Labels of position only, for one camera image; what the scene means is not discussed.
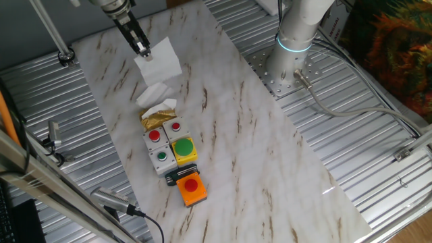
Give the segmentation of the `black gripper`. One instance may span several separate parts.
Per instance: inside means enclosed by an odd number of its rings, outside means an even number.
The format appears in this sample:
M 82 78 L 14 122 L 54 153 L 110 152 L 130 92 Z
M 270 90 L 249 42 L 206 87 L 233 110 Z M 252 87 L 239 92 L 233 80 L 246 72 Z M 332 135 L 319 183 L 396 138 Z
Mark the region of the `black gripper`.
M 150 43 L 133 13 L 115 15 L 114 22 L 131 48 L 147 61 L 152 61 Z

